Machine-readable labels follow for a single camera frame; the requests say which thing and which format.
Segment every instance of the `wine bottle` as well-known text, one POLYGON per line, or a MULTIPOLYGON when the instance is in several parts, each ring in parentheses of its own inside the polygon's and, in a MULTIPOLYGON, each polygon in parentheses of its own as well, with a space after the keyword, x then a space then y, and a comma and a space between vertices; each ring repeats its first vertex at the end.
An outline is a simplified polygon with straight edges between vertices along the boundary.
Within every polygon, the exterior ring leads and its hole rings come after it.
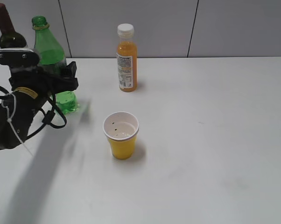
POLYGON ((24 48, 27 46, 25 38, 17 33, 6 6, 0 3, 0 48, 24 48))

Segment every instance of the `gray wall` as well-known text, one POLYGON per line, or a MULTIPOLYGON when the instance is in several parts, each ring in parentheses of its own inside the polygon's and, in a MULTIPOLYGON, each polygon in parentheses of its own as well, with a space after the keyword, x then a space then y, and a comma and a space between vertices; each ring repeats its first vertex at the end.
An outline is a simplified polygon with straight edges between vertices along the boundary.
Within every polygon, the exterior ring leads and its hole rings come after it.
POLYGON ((114 57, 124 22, 135 26, 139 57, 281 56, 281 0, 0 2, 30 47, 31 18, 46 16, 68 57, 114 57))
POLYGON ((281 56, 281 0, 199 0, 189 56, 281 56))

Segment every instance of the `bottle label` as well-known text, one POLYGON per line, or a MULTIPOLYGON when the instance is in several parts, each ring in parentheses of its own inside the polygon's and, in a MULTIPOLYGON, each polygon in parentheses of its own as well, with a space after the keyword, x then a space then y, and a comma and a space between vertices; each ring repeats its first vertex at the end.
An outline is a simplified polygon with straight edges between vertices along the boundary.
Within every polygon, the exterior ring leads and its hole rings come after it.
POLYGON ((133 58, 117 54, 119 85, 122 89, 133 88, 133 58))
POLYGON ((42 68, 53 75, 60 75, 61 74, 61 68, 64 68, 67 66, 67 62, 66 62, 66 58, 64 58, 63 60, 55 63, 55 64, 42 64, 41 65, 42 68))

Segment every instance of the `yellow paper cup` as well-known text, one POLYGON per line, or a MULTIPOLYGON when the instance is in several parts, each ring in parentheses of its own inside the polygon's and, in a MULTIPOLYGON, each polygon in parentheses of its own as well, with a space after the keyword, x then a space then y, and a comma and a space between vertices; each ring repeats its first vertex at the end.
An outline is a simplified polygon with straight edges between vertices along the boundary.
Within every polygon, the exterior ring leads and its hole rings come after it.
POLYGON ((114 157, 125 160, 133 154, 139 131, 139 122, 135 116, 127 112, 113 113, 105 119, 103 131, 114 157))

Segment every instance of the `bottle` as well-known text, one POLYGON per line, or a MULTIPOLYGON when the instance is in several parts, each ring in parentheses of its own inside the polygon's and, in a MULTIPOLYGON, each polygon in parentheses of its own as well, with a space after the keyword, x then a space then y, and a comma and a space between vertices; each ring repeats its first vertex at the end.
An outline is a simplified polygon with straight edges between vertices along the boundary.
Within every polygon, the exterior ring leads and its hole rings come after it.
POLYGON ((11 22, 6 6, 0 3, 0 48, 25 48, 25 38, 17 33, 11 22))
POLYGON ((119 87, 124 92, 132 92, 137 88, 137 47, 132 41, 133 25, 120 24, 118 35, 120 37, 117 50, 119 87))
MULTIPOLYGON (((35 16, 32 23, 35 30, 35 49, 41 55, 40 65, 46 72, 60 75, 60 69, 67 66, 62 46, 49 30, 49 24, 44 16, 35 16)), ((77 99, 72 91, 56 94, 56 105, 64 114, 78 109, 77 99)))

